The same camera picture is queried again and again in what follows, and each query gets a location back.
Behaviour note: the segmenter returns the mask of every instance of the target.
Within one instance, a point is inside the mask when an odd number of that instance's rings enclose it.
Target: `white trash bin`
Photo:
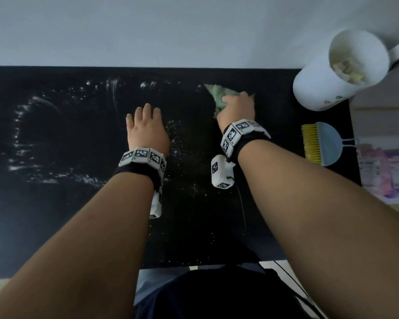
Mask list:
[[[333,65],[352,58],[364,75],[360,84],[347,82]],[[312,111],[324,111],[383,80],[390,67],[384,44],[367,31],[345,30],[331,41],[328,51],[303,68],[293,83],[297,101]]]

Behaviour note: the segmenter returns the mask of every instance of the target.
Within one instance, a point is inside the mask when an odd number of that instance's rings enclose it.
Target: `forearm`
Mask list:
[[[0,318],[127,316],[152,197],[148,177],[114,176],[1,291]]]
[[[267,141],[245,145],[238,161],[318,304],[339,317],[399,315],[398,214],[353,182]]]

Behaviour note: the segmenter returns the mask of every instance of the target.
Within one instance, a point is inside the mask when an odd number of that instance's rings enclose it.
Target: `black table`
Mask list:
[[[291,87],[297,73],[0,67],[0,277],[15,274],[106,183],[128,150],[125,115],[145,102],[162,109],[172,146],[163,214],[150,220],[143,267],[285,258],[238,167],[246,230],[236,187],[211,185],[221,134],[203,84],[255,93],[257,121],[276,144],[300,156],[304,123],[327,122],[352,138],[347,103],[324,112],[297,103]],[[360,184],[353,148],[329,168]]]

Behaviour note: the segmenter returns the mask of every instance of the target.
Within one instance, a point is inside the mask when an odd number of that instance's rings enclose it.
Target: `green cloth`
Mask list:
[[[221,110],[223,110],[226,107],[226,105],[228,105],[228,103],[222,101],[223,96],[225,95],[239,96],[238,92],[233,91],[229,88],[224,88],[223,86],[220,85],[204,84],[204,86],[207,88],[207,90],[213,96],[214,101],[216,102],[216,111],[214,112],[214,118],[216,118],[217,115],[221,112]]]

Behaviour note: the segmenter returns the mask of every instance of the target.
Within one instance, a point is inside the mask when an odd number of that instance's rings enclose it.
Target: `black wrist strap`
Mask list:
[[[234,146],[234,152],[232,153],[230,160],[238,165],[239,152],[241,152],[241,149],[244,147],[244,145],[254,140],[270,141],[270,139],[263,132],[253,131],[249,134],[245,134],[241,137],[239,142]]]
[[[112,176],[115,176],[117,173],[120,172],[132,172],[148,176],[154,184],[154,191],[158,192],[160,190],[161,179],[157,170],[146,163],[132,162],[128,165],[117,167]]]

